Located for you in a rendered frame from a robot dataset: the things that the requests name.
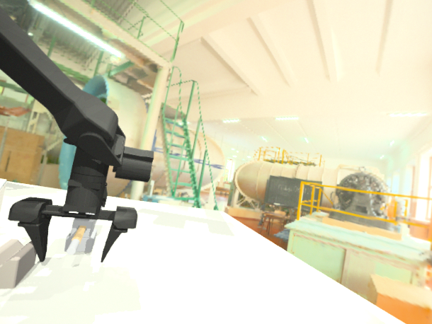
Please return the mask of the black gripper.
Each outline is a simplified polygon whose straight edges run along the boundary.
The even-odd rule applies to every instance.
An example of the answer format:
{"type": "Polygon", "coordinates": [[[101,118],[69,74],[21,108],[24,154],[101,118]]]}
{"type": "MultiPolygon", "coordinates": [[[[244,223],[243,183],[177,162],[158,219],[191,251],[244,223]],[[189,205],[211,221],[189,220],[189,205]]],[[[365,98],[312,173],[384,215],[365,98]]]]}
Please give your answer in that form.
{"type": "Polygon", "coordinates": [[[52,216],[112,221],[101,254],[101,262],[103,262],[120,234],[127,233],[129,228],[136,228],[138,220],[134,207],[117,206],[116,211],[101,209],[106,181],[107,176],[71,172],[63,206],[52,205],[52,199],[48,198],[26,197],[11,205],[8,220],[19,221],[17,226],[26,230],[41,262],[45,260],[47,254],[52,216]]]}

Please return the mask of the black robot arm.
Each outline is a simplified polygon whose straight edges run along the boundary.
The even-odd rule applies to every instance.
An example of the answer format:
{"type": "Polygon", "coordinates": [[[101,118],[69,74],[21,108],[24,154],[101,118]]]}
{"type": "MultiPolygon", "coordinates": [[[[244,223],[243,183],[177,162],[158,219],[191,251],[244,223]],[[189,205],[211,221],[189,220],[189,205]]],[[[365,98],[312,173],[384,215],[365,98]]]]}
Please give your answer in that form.
{"type": "Polygon", "coordinates": [[[125,146],[118,116],[82,91],[0,7],[0,70],[55,117],[64,143],[75,145],[71,172],[148,183],[154,152],[125,146]]]}

